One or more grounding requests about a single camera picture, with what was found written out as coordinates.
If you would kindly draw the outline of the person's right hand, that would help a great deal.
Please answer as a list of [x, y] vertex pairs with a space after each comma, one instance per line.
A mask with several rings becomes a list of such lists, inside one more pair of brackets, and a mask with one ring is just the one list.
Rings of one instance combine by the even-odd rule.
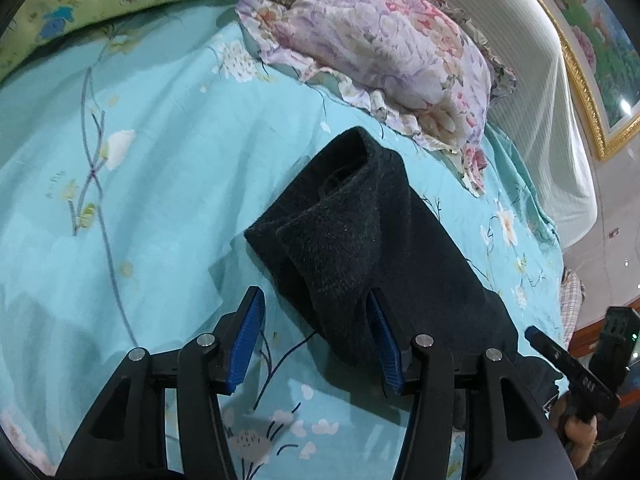
[[560, 432], [560, 427], [564, 428], [570, 441], [570, 450], [567, 455], [574, 468], [579, 469], [587, 463], [594, 442], [596, 442], [598, 420], [596, 416], [593, 416], [590, 422], [583, 422], [575, 415], [568, 416], [569, 400], [570, 394], [568, 392], [559, 397], [559, 400], [551, 408], [549, 422], [556, 432]]

